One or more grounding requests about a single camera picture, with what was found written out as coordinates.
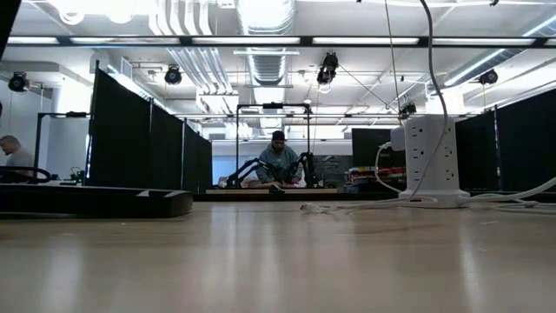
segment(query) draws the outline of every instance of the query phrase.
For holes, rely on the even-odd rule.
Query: wire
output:
[[[399,113],[399,111],[396,111],[394,108],[392,108],[390,106],[390,104],[388,104],[386,101],[382,100],[381,97],[378,97],[372,90],[370,90],[367,86],[365,86],[364,83],[362,83],[359,79],[357,79],[357,77],[355,77],[354,75],[352,75],[352,73],[350,73],[348,70],[346,70],[346,68],[344,68],[343,66],[341,66],[340,63],[338,63],[338,66],[341,67],[342,70],[344,70],[348,75],[350,75],[357,83],[359,83],[359,85],[363,86],[363,88],[365,88],[368,93],[370,93],[371,95],[375,96],[377,99],[379,99],[382,103],[384,103],[384,105],[386,105],[387,110],[394,110],[396,113]]]
[[[419,179],[419,183],[417,183],[417,186],[415,187],[414,192],[411,194],[411,196],[409,197],[409,199],[412,199],[416,194],[417,191],[419,191],[421,185],[423,184],[423,181],[425,180],[425,176],[427,175],[427,170],[431,165],[431,162],[434,159],[434,156],[436,156],[436,153],[438,152],[439,147],[442,145],[442,140],[444,140],[444,136],[446,135],[446,128],[448,126],[448,111],[447,111],[447,107],[446,107],[446,102],[444,101],[444,96],[442,96],[442,92],[440,91],[440,86],[438,85],[438,82],[436,81],[436,77],[434,75],[434,66],[433,66],[433,17],[431,15],[431,11],[427,6],[427,2],[425,0],[419,0],[420,3],[423,6],[423,9],[425,10],[425,13],[427,13],[427,22],[428,22],[428,71],[429,71],[429,75],[431,77],[431,81],[433,82],[434,85],[434,89],[436,90],[436,93],[438,94],[438,98],[440,99],[440,103],[442,104],[442,114],[444,116],[444,125],[442,126],[442,133],[440,134],[440,137],[438,138],[438,142],[436,143],[436,146],[434,147],[433,153],[430,155],[430,157],[427,160],[427,163],[425,164],[425,168],[423,169],[423,173],[420,176]]]
[[[396,89],[396,100],[398,101],[398,118],[400,120],[400,126],[401,126],[400,92],[398,91],[398,77],[396,75],[396,60],[394,57],[394,40],[392,39],[392,25],[390,24],[390,14],[388,12],[387,0],[384,0],[384,8],[386,9],[388,35],[390,36],[390,54],[392,55],[392,69],[394,70],[394,87]]]
[[[391,145],[391,143],[384,143],[384,144],[382,144],[382,146],[379,147],[378,152],[376,152],[376,158],[374,159],[374,176],[376,177],[376,181],[379,182],[382,186],[384,186],[384,187],[386,187],[390,190],[393,190],[397,193],[401,193],[403,191],[401,191],[399,189],[396,189],[396,188],[390,186],[387,183],[382,182],[381,177],[379,176],[379,158],[381,157],[381,152],[384,149],[390,147],[390,145]]]

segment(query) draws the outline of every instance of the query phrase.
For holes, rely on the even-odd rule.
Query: ceiling-mounted camera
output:
[[[320,85],[325,85],[332,83],[334,77],[336,77],[336,69],[338,68],[338,57],[336,57],[335,52],[327,52],[327,55],[322,61],[321,68],[319,70],[319,75],[316,77],[317,83]]]
[[[498,74],[494,70],[489,70],[485,74],[479,76],[479,83],[493,84],[498,82]]]
[[[10,79],[8,83],[8,88],[11,91],[17,93],[25,93],[29,90],[29,81],[27,80],[27,73],[25,72],[15,72],[14,76]]]
[[[177,65],[170,65],[168,71],[164,76],[164,81],[168,84],[179,84],[182,82],[182,73],[180,73],[180,67]]]

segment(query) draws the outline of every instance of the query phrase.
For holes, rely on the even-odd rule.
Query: black partition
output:
[[[354,166],[374,166],[379,146],[390,141],[390,130],[352,129]],[[379,165],[382,168],[405,166],[404,151],[384,150]]]
[[[556,176],[555,120],[556,90],[498,110],[503,190],[529,190]]]
[[[197,148],[199,193],[205,193],[212,186],[212,143],[202,137],[198,137]]]
[[[96,71],[89,121],[89,186],[148,188],[150,103]]]
[[[191,192],[199,192],[197,170],[198,136],[186,123],[183,124],[183,173],[182,188]]]
[[[150,188],[179,190],[182,187],[182,128],[182,120],[152,106]]]
[[[494,111],[455,124],[460,187],[499,190]]]

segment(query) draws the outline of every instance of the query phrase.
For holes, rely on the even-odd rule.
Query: person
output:
[[[282,170],[288,170],[292,163],[297,160],[297,154],[285,144],[285,141],[286,136],[283,131],[277,130],[272,133],[272,142],[261,153],[259,160],[274,165],[275,167],[280,167]],[[258,168],[256,174],[261,183],[272,183],[275,181],[272,174],[263,168]],[[298,183],[301,180],[301,167],[297,168],[293,177],[283,177],[283,180],[284,181],[277,183]]]
[[[0,147],[2,147],[2,151],[6,154],[6,156],[10,156],[6,162],[6,166],[34,166],[35,157],[23,148],[19,143],[19,140],[17,140],[14,136],[4,136],[0,138]],[[18,170],[17,173],[32,176],[32,171]]]

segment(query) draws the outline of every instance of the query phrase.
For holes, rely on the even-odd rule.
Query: light fixture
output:
[[[27,80],[27,73],[15,72],[14,76],[8,82],[8,88],[17,93],[25,93],[29,90],[29,81]]]
[[[59,44],[55,37],[9,37],[8,44]]]
[[[416,44],[419,38],[392,38],[392,44]],[[313,44],[390,44],[389,37],[314,37]]]
[[[446,45],[524,45],[532,44],[531,38],[435,38],[433,44]]]
[[[299,51],[234,50],[235,56],[299,56]]]
[[[283,36],[273,36],[273,37],[194,37],[192,39],[193,44],[204,45],[204,44],[299,44],[301,39],[299,37],[283,37]]]
[[[164,76],[164,81],[171,85],[177,85],[182,82],[182,73],[180,73],[180,67],[177,65],[170,65],[168,71]]]
[[[75,44],[179,44],[177,37],[72,37]]]
[[[338,57],[335,52],[327,52],[327,55],[322,61],[319,68],[319,74],[316,77],[316,82],[320,85],[330,85],[334,77],[336,77],[336,69],[338,68]]]

